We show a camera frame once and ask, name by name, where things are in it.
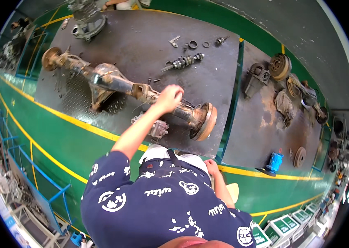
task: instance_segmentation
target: blue electric motor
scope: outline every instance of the blue electric motor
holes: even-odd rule
[[[269,176],[276,176],[276,172],[282,164],[282,158],[283,154],[273,152],[271,154],[270,163],[265,166],[265,169],[258,168],[257,170]]]

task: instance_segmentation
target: hand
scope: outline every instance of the hand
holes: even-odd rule
[[[220,174],[220,171],[218,170],[217,163],[213,159],[209,159],[204,161],[207,167],[207,172],[209,172],[210,175],[215,176]]]
[[[153,104],[160,113],[166,114],[173,110],[180,103],[184,90],[178,85],[168,85],[159,95],[157,102]]]

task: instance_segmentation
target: metal ring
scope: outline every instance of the metal ring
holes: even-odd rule
[[[196,41],[190,41],[190,42],[188,43],[188,46],[189,46],[191,49],[195,49],[195,48],[197,48],[198,43],[197,43]]]

